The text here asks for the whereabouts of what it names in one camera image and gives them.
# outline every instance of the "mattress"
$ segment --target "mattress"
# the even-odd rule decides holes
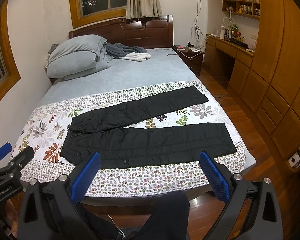
[[[174,53],[169,49],[150,49],[148,52],[152,58],[146,62],[116,59],[110,62],[109,69],[83,78],[59,81],[50,88],[33,111],[13,149],[12,156],[27,146],[35,150],[33,160],[22,170],[21,180],[52,181],[72,171],[74,166],[59,155],[72,117],[192,85],[209,101],[144,120],[132,127],[147,129],[184,123],[224,122],[237,152],[215,160],[226,165],[231,173],[246,171],[256,163],[224,110],[182,60],[176,55],[167,55]],[[135,199],[197,189],[207,184],[198,162],[109,169],[96,174],[86,196]]]

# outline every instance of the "light blue bed sheet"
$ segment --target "light blue bed sheet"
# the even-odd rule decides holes
[[[100,72],[68,81],[59,79],[38,106],[126,88],[198,80],[173,49],[148,49],[147,53],[151,59],[143,62],[113,59],[111,67]]]

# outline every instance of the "white wall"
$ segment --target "white wall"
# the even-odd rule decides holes
[[[72,31],[69,0],[43,0],[44,18],[50,43],[67,40]],[[187,45],[191,36],[191,27],[196,16],[197,0],[160,0],[162,14],[173,15],[174,43]],[[198,17],[198,26],[207,32],[207,0],[202,0],[202,10]]]
[[[51,86],[44,71],[50,44],[43,0],[8,0],[8,32],[21,79],[0,101],[0,147],[6,142],[14,147],[30,114]]]
[[[222,0],[208,0],[208,32],[217,34],[216,28],[218,28],[218,32],[220,35],[220,26],[223,24],[223,17],[229,17],[228,13],[224,13],[222,11]],[[253,47],[255,41],[250,38],[250,34],[258,35],[259,32],[259,21],[250,19],[247,17],[242,17],[238,15],[232,15],[235,23],[238,26],[239,32],[241,32],[241,36],[245,37],[244,42],[249,45],[249,47]],[[225,26],[230,24],[228,19],[225,19]]]

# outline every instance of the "bookshelf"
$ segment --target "bookshelf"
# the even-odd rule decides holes
[[[260,3],[258,0],[246,1],[246,0],[222,0],[222,11],[230,13],[229,7],[232,6],[232,14],[240,15],[243,17],[260,20]]]

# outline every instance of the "wall socket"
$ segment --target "wall socket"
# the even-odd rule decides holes
[[[258,39],[258,35],[255,35],[255,34],[251,33],[250,38],[256,41]]]

